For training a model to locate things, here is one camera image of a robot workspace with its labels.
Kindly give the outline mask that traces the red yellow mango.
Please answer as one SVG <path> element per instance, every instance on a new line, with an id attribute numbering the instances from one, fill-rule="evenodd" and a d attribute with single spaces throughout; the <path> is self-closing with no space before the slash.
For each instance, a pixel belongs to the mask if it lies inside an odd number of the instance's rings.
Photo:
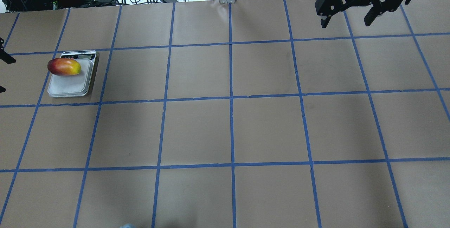
<path id="1" fill-rule="evenodd" d="M 81 73 L 82 67 L 77 60 L 59 57 L 47 63 L 47 70 L 56 76 L 74 76 Z"/>

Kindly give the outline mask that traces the silver kitchen scale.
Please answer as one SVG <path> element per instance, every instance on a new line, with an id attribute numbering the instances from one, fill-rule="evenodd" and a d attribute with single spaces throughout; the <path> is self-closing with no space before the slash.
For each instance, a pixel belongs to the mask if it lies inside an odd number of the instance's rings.
<path id="1" fill-rule="evenodd" d="M 97 52 L 95 50 L 65 51 L 60 57 L 77 60 L 81 64 L 82 71 L 74 76 L 56 76 L 50 73 L 48 95 L 50 97 L 83 97 L 87 95 L 95 78 Z"/>

